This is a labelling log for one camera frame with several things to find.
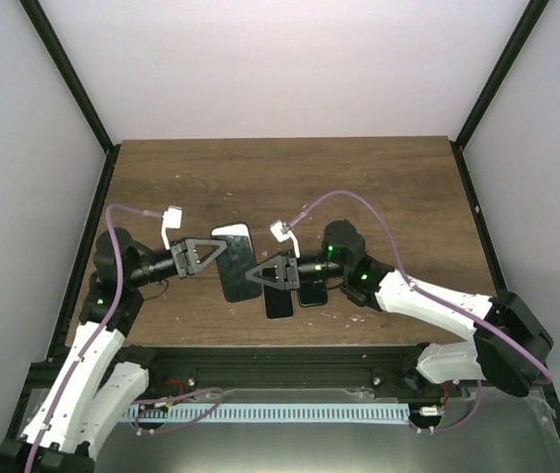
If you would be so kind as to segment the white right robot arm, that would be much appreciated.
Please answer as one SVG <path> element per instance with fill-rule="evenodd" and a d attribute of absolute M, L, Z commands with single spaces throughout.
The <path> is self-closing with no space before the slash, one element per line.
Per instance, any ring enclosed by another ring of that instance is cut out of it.
<path fill-rule="evenodd" d="M 422 347 L 403 371 L 403 387 L 413 396 L 426 396 L 443 382 L 474 380 L 525 397 L 551 380 L 546 359 L 553 339 L 520 296 L 508 290 L 468 294 L 412 278 L 370 256 L 347 220 L 325 227 L 319 251 L 279 252 L 245 276 L 277 292 L 324 289 L 339 278 L 341 292 L 359 307 L 405 315 L 457 336 L 456 343 Z"/>

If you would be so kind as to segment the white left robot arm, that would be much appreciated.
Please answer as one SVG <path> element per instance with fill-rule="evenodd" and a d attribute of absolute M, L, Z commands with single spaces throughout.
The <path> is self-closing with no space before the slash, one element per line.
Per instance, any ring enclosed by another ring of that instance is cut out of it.
<path fill-rule="evenodd" d="M 222 238 L 187 237 L 152 250 L 123 228 L 97 240 L 92 276 L 72 347 L 46 398 L 16 439 L 0 444 L 0 472 L 92 472 L 122 415 L 140 395 L 158 396 L 156 354 L 118 353 L 143 305 L 141 289 L 203 271 L 226 252 Z"/>

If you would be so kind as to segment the black smartphone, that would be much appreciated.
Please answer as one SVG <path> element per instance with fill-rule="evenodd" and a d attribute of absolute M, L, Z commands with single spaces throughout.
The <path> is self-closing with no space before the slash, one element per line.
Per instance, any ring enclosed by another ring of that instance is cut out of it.
<path fill-rule="evenodd" d="M 229 245 L 251 244 L 249 226 L 246 223 L 232 223 L 226 226 L 216 227 L 211 231 L 211 237 L 222 239 Z"/>

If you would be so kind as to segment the black phone case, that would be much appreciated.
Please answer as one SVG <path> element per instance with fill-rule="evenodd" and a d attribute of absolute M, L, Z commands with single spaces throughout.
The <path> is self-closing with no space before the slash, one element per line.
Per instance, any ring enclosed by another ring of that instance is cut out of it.
<path fill-rule="evenodd" d="M 225 300 L 230 304 L 255 300 L 262 295 L 260 284 L 249 282 L 245 272 L 256 266 L 252 243 L 229 245 L 215 260 Z"/>
<path fill-rule="evenodd" d="M 328 303 L 328 288 L 324 281 L 302 284 L 298 290 L 298 301 L 301 307 L 322 306 Z"/>

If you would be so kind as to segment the purple edged smartphone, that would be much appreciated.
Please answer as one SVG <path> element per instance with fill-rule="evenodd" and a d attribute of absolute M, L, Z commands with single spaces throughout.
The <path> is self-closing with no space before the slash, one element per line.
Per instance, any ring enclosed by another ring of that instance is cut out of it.
<path fill-rule="evenodd" d="M 270 320 L 290 318 L 294 315 L 292 294 L 271 287 L 263 288 L 265 315 Z"/>

